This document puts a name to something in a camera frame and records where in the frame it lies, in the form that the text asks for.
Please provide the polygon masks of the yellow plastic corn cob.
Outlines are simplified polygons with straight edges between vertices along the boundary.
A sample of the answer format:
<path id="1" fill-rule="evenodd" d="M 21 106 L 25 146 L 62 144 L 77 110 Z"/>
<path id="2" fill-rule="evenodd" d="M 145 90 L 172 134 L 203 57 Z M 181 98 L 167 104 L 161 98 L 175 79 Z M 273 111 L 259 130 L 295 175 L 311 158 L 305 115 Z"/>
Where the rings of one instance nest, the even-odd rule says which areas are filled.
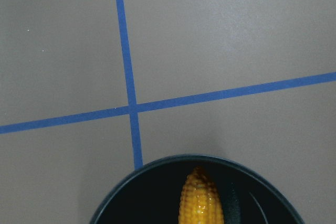
<path id="1" fill-rule="evenodd" d="M 217 187 L 200 166 L 187 175 L 182 187 L 178 223 L 225 223 Z"/>

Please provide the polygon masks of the dark blue saucepan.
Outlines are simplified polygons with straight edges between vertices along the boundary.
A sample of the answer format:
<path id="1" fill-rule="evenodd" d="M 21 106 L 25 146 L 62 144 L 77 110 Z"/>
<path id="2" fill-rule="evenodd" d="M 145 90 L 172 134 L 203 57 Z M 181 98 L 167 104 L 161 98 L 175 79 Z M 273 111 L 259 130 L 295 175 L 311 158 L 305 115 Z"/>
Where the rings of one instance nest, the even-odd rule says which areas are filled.
<path id="1" fill-rule="evenodd" d="M 144 165 L 117 184 L 91 223 L 177 223 L 182 187 L 196 166 L 214 181 L 226 223 L 303 222 L 272 184 L 245 166 L 207 155 L 177 155 Z"/>

